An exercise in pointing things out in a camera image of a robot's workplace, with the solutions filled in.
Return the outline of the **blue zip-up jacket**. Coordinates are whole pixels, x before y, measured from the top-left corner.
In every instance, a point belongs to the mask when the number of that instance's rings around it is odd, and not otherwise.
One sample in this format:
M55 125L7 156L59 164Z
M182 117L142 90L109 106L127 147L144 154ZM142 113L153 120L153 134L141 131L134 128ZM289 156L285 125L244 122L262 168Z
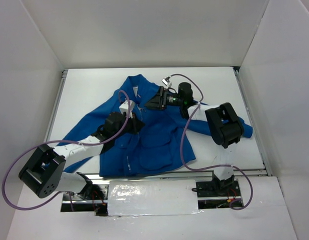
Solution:
M145 107L159 90L143 75L128 76L113 96L87 113L64 140L79 141L97 130L111 112L119 112L119 90L124 90L135 102L133 113L145 123L138 134L126 133L115 140L114 146L99 157L101 177L126 177L150 175L173 171L180 168L180 143L187 120L181 117L176 106L165 110L150 110ZM140 113L138 106L145 108Z

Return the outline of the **silver zipper pull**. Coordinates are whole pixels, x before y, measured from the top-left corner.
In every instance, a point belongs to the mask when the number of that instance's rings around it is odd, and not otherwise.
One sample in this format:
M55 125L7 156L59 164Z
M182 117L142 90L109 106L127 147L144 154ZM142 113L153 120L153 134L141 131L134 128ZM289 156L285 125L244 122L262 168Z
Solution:
M147 112L147 110L143 107L138 106L137 108L138 108L138 110L140 111L141 114Z

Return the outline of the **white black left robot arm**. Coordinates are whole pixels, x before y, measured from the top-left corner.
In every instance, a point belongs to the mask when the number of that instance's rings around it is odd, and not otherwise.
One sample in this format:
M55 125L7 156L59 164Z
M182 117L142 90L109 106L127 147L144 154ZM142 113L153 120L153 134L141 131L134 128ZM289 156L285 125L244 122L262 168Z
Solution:
M70 192L81 199L91 198L99 187L83 173L67 173L66 162L80 161L99 156L115 145L115 140L124 134L137 134L145 126L135 113L112 112L104 124L77 144L50 147L38 146L19 172L19 179L40 199L53 192Z

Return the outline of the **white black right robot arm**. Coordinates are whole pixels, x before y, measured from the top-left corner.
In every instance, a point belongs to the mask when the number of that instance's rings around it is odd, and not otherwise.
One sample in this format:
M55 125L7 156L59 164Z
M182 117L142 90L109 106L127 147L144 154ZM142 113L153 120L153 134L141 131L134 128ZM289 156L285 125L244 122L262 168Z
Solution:
M181 117L187 120L181 136L179 152L182 164L191 171L200 171L188 167L184 160L183 145L191 120L207 123L213 141L227 154L231 152L230 145L237 144L244 134L244 127L229 102L217 106L195 102L190 83L180 83L176 93L171 93L168 88L161 86L145 104L145 107L150 110L165 110L167 106L179 107Z

